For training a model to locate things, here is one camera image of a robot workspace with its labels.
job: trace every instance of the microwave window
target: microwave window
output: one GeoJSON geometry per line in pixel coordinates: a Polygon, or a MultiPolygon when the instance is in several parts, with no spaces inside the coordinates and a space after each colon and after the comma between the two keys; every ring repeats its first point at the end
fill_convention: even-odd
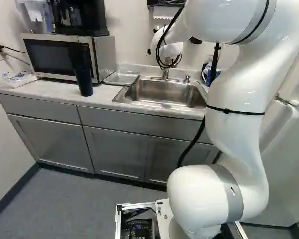
{"type": "Polygon", "coordinates": [[[30,45],[29,48],[35,71],[74,75],[68,47],[30,45]]]}

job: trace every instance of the floor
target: floor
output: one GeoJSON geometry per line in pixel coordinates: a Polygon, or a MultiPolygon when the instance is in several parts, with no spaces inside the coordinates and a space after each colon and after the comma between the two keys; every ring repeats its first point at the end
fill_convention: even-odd
{"type": "MultiPolygon", "coordinates": [[[[0,239],[113,239],[118,203],[166,193],[41,169],[0,215],[0,239]]],[[[288,230],[244,226],[249,239],[294,239],[288,230]]]]}

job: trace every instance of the black water bottle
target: black water bottle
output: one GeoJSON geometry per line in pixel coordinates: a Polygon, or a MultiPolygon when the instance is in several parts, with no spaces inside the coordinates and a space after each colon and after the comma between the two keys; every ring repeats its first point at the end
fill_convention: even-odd
{"type": "Polygon", "coordinates": [[[81,95],[93,95],[90,66],[88,64],[88,60],[86,59],[84,48],[81,46],[81,44],[73,43],[69,47],[69,56],[81,95]]]}
{"type": "Polygon", "coordinates": [[[74,74],[78,82],[80,92],[82,96],[93,95],[92,79],[90,74],[90,68],[76,68],[74,74]]]}

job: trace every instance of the cabinet door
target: cabinet door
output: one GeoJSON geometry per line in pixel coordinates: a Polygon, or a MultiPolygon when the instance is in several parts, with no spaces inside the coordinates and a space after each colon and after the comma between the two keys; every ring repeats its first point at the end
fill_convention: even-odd
{"type": "Polygon", "coordinates": [[[84,126],[96,173],[143,180],[147,137],[84,126]]]}
{"type": "Polygon", "coordinates": [[[81,126],[15,115],[8,117],[36,161],[94,173],[81,126]]]}
{"type": "MultiPolygon", "coordinates": [[[[149,139],[145,180],[147,182],[163,184],[176,169],[177,161],[190,142],[151,137],[149,139]]],[[[183,166],[211,164],[218,154],[213,145],[197,143],[185,157],[183,166]]]]}

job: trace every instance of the sink basin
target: sink basin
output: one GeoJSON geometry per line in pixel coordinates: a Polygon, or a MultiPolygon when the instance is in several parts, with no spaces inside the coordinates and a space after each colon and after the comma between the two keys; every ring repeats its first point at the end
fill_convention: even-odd
{"type": "Polygon", "coordinates": [[[206,107],[201,87],[197,82],[178,80],[137,79],[122,88],[112,101],[172,109],[202,109],[206,107]]]}

